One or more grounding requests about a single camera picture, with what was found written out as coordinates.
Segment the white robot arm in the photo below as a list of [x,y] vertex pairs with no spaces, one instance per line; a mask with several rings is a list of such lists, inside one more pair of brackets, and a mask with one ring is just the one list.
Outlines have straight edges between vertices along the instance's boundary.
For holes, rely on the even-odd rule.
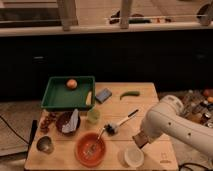
[[147,111],[140,130],[149,143],[165,133],[213,159],[213,129],[181,117],[183,110],[179,98],[166,95]]

